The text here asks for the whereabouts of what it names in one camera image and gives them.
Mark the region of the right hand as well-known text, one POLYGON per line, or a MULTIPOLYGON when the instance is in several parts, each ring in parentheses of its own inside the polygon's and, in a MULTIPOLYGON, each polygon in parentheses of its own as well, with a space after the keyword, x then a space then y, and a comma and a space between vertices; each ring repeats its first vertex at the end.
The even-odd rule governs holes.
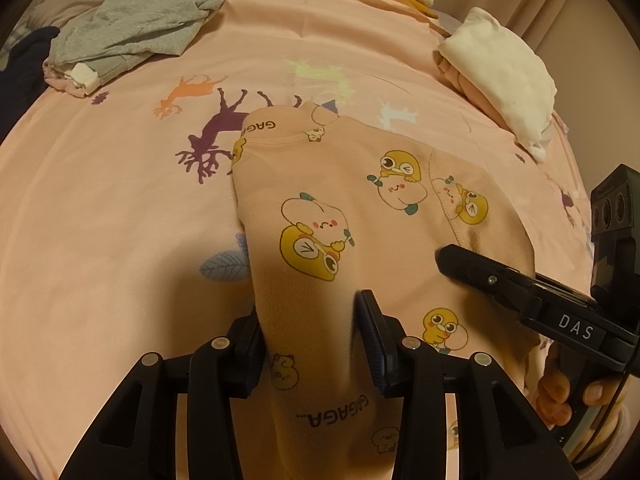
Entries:
MULTIPOLYGON (((582 394, 582 403, 588 408, 609 406, 622 381, 608 378, 592 382, 582 394)), ((558 358, 549 353, 544 363, 544 374, 538 382, 536 412, 549 429, 566 426, 572 418, 568 404, 570 380, 560 371, 558 358)))

